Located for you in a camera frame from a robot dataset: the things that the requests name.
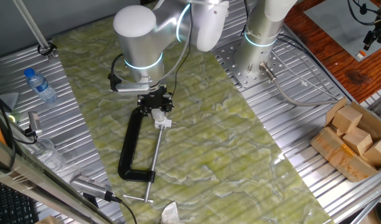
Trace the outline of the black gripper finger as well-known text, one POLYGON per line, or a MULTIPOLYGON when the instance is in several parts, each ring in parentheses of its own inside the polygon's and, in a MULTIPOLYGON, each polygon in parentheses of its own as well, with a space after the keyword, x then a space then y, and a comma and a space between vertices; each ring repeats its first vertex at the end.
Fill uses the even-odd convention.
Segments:
POLYGON ((143 114, 151 114, 153 108, 153 101, 150 97, 138 97, 138 107, 143 114))
POLYGON ((165 93, 162 96, 162 110, 166 113, 171 112, 174 105, 172 104, 172 93, 165 93))

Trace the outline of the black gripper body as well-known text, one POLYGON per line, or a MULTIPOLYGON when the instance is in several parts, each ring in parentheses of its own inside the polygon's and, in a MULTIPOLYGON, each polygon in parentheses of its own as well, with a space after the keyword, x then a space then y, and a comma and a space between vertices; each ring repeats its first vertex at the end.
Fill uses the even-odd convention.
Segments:
POLYGON ((153 109, 160 109, 162 110, 162 96, 167 92, 167 88, 165 86, 160 86, 156 91, 150 92, 147 95, 139 95, 143 97, 150 97, 153 101, 153 109))

